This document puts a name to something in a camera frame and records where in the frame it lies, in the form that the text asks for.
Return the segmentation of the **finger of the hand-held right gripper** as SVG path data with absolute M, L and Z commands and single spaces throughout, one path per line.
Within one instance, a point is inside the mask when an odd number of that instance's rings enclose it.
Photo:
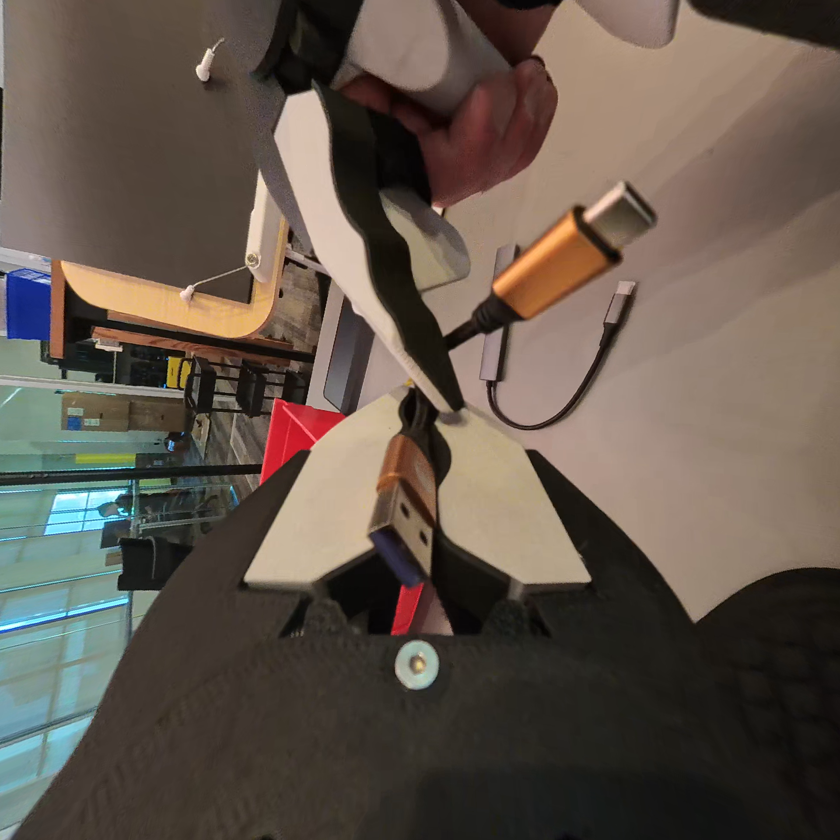
M 458 230 L 413 190 L 380 190 L 388 221 L 405 240 L 414 284 L 420 293 L 450 286 L 468 277 L 469 252 Z
M 314 86 L 287 98 L 274 138 L 303 227 L 331 279 L 428 401 L 440 413 L 462 410 L 444 335 L 380 201 L 381 189 L 400 186 L 430 204 L 416 137 Z

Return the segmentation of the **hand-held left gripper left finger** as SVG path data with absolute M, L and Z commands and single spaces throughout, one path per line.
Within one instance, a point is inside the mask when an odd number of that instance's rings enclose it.
M 391 635 L 401 587 L 367 532 L 402 399 L 387 394 L 346 416 L 260 485 L 291 480 L 245 573 L 248 588 L 328 597 L 349 619 L 361 622 L 366 614 L 374 633 Z

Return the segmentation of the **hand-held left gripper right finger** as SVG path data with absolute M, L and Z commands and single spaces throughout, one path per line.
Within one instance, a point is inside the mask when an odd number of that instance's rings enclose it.
M 592 582 L 526 449 L 467 408 L 435 422 L 437 525 L 430 581 L 437 635 L 477 634 L 499 602 Z

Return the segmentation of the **red storage bin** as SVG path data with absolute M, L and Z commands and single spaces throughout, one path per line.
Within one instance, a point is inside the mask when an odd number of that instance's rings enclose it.
M 275 399 L 269 417 L 259 484 L 267 482 L 297 453 L 309 451 L 344 418 L 342 413 Z M 428 584 L 401 588 L 395 603 L 391 635 L 408 635 L 425 622 L 421 617 L 421 606 L 423 597 L 429 593 Z

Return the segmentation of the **person's right hand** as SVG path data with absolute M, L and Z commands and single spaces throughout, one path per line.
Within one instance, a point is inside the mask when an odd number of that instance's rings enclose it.
M 377 77 L 362 75 L 341 88 L 346 98 L 416 135 L 439 207 L 485 193 L 526 169 L 543 146 L 559 98 L 543 60 L 534 55 L 559 2 L 458 3 L 510 69 L 483 80 L 451 118 L 422 108 Z

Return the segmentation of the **white adjustable stand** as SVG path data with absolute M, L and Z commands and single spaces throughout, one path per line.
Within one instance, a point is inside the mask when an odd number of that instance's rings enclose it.
M 278 280 L 288 261 L 320 275 L 329 275 L 318 261 L 290 248 L 288 237 L 287 221 L 271 197 L 262 173 L 258 172 L 245 247 L 245 266 L 253 279 L 259 284 Z

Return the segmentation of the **black metal pole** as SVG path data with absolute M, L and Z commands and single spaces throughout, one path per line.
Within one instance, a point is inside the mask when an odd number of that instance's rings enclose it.
M 103 469 L 60 469 L 13 471 L 1 473 L 1 488 L 52 486 L 66 484 L 131 482 L 217 476 L 259 476 L 262 464 L 188 465 Z

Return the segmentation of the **brown cardboard box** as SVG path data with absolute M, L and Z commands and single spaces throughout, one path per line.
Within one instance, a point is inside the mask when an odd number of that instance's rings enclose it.
M 186 431 L 182 401 L 159 396 L 68 392 L 61 396 L 60 428 L 72 432 Z

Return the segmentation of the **black quilted pad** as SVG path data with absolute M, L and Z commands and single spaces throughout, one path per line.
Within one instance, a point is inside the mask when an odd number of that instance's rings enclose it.
M 839 571 L 756 581 L 699 620 L 718 684 L 807 838 L 839 838 Z

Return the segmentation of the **blue box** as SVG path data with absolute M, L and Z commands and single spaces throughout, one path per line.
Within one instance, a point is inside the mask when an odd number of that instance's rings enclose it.
M 11 340 L 49 339 L 51 278 L 34 269 L 16 269 L 6 281 L 6 334 Z

